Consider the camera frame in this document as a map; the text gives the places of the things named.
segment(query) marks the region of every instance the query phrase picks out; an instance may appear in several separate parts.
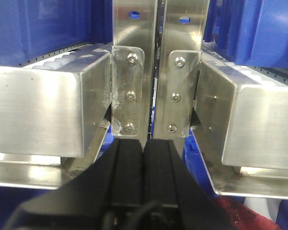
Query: blue crate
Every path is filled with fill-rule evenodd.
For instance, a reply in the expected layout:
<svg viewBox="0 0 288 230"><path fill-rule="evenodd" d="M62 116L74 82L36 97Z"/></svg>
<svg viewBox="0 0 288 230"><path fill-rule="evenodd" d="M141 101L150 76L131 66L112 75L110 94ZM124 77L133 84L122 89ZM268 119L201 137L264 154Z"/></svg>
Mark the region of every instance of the blue crate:
<svg viewBox="0 0 288 230"><path fill-rule="evenodd" d="M22 202L42 195L49 190L0 187L0 230Z"/></svg>
<svg viewBox="0 0 288 230"><path fill-rule="evenodd" d="M288 69L288 0L211 0L204 40L237 65Z"/></svg>
<svg viewBox="0 0 288 230"><path fill-rule="evenodd" d="M206 194L211 198L218 197L213 191L198 145L191 132L185 140L182 159L191 175L196 179Z"/></svg>
<svg viewBox="0 0 288 230"><path fill-rule="evenodd" d="M0 1L0 65L80 42L112 41L111 0Z"/></svg>

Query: stainless steel box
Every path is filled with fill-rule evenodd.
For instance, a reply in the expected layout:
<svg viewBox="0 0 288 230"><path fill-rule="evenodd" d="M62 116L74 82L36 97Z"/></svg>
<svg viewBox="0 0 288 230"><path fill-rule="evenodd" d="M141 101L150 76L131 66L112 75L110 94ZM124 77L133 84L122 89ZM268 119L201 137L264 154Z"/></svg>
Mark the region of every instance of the stainless steel box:
<svg viewBox="0 0 288 230"><path fill-rule="evenodd" d="M85 155L110 105L110 53L72 55L57 70L0 66L1 153Z"/></svg>
<svg viewBox="0 0 288 230"><path fill-rule="evenodd" d="M288 169L288 87L217 54L201 65L195 111L222 164Z"/></svg>

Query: red cloth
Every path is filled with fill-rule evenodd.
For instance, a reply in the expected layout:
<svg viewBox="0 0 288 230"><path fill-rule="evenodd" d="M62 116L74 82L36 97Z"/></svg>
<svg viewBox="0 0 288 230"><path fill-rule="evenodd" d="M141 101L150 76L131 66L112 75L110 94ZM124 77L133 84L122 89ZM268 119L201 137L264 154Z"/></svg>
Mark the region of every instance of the red cloth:
<svg viewBox="0 0 288 230"><path fill-rule="evenodd" d="M221 196L215 202L238 230L281 230L280 226L270 219L252 211L231 197Z"/></svg>

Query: screw head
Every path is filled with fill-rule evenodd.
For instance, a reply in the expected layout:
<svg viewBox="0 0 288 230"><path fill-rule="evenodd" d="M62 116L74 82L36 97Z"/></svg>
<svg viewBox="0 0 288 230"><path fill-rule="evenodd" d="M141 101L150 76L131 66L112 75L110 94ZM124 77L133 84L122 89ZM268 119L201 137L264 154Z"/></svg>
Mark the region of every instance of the screw head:
<svg viewBox="0 0 288 230"><path fill-rule="evenodd" d="M181 95L177 92L172 93L172 97L171 97L172 101L174 102L179 102L181 101Z"/></svg>
<svg viewBox="0 0 288 230"><path fill-rule="evenodd" d="M132 123L128 123L125 125L125 131L126 132L132 132L134 131L134 125Z"/></svg>
<svg viewBox="0 0 288 230"><path fill-rule="evenodd" d="M216 101L217 101L217 96L214 96L214 97L212 98L212 104L215 104Z"/></svg>
<svg viewBox="0 0 288 230"><path fill-rule="evenodd" d="M185 66L185 59L183 57L178 57L175 59L174 64L178 68L182 68Z"/></svg>
<svg viewBox="0 0 288 230"><path fill-rule="evenodd" d="M134 92L134 91L128 91L128 92L126 93L126 98L127 98L128 100L135 100L135 99L136 99L136 94L135 94L135 92Z"/></svg>
<svg viewBox="0 0 288 230"><path fill-rule="evenodd" d="M134 65L138 62L138 56L134 53L129 54L127 58L131 65Z"/></svg>
<svg viewBox="0 0 288 230"><path fill-rule="evenodd" d="M177 131L177 126L175 126L174 124L170 124L168 127L167 127L167 131L169 133L175 133Z"/></svg>

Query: stainless steel bracket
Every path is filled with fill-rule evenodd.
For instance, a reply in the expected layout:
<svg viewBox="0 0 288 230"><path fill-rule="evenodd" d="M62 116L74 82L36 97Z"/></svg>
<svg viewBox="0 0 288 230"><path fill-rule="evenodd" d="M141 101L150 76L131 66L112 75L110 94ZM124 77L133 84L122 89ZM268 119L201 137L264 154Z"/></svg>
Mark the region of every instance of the stainless steel bracket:
<svg viewBox="0 0 288 230"><path fill-rule="evenodd" d="M163 136L186 138L189 135L200 54L199 51L175 50L169 55L162 114Z"/></svg>
<svg viewBox="0 0 288 230"><path fill-rule="evenodd" d="M208 0L167 0L161 42L153 138L188 136Z"/></svg>
<svg viewBox="0 0 288 230"><path fill-rule="evenodd" d="M119 132L120 138L140 140L142 147L145 146L149 135L158 2L113 0L113 45L139 47L145 53L142 82L137 82L142 84L141 110L140 114L137 114L140 123L139 126L133 124L135 127L132 132ZM127 116L129 113L133 114L133 111L125 110Z"/></svg>
<svg viewBox="0 0 288 230"><path fill-rule="evenodd" d="M112 133L134 137L142 113L144 51L113 46L112 59Z"/></svg>

